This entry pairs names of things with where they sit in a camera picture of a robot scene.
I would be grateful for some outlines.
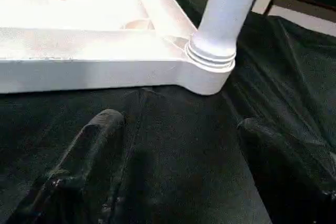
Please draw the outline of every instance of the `black fabric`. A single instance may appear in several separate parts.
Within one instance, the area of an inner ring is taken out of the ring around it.
[[[240,146],[274,223],[323,223],[336,220],[336,182],[307,145],[260,119],[245,119],[238,128]]]
[[[0,222],[81,127],[113,108],[125,117],[114,223],[270,223],[220,93],[110,89],[2,95],[0,103]]]
[[[98,223],[108,220],[113,173],[122,150],[123,116],[96,115],[74,138],[58,162],[39,176],[8,224]]]
[[[273,223],[336,221],[335,71],[334,37],[277,17],[246,20],[224,90],[237,121],[252,120],[240,145]]]

